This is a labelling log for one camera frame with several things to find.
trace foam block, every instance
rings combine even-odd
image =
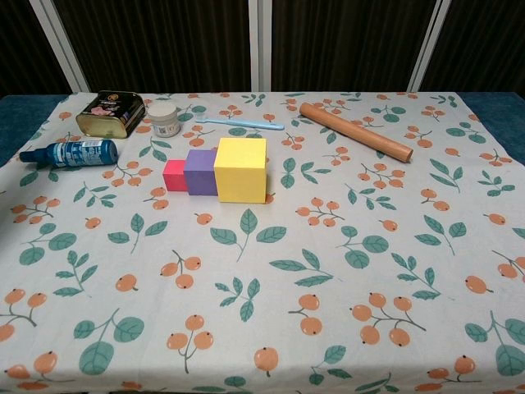
[[[162,176],[169,191],[188,191],[184,178],[185,160],[168,160]]]
[[[219,201],[260,203],[266,198],[266,140],[221,138],[215,159]]]
[[[184,177],[190,195],[217,195],[213,164],[217,151],[191,149],[184,165]]]

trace pink cube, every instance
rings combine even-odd
[[[185,160],[168,160],[162,176],[168,191],[188,191],[184,178]]]

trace white container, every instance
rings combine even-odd
[[[153,131],[159,137],[172,137],[180,131],[177,119],[177,107],[173,103],[152,103],[148,108],[148,116],[153,125]]]

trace wooden rolling pin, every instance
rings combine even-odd
[[[403,163],[408,163],[412,156],[413,149],[406,145],[390,140],[373,131],[357,126],[354,123],[332,115],[327,111],[315,108],[312,104],[303,103],[299,109],[301,115],[329,127],[332,130],[340,132],[353,140],[356,140],[372,149],[379,150],[384,154],[397,158]]]

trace blue spray bottle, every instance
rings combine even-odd
[[[115,164],[116,145],[111,140],[50,144],[47,148],[20,152],[24,163],[37,162],[55,167],[101,166]]]

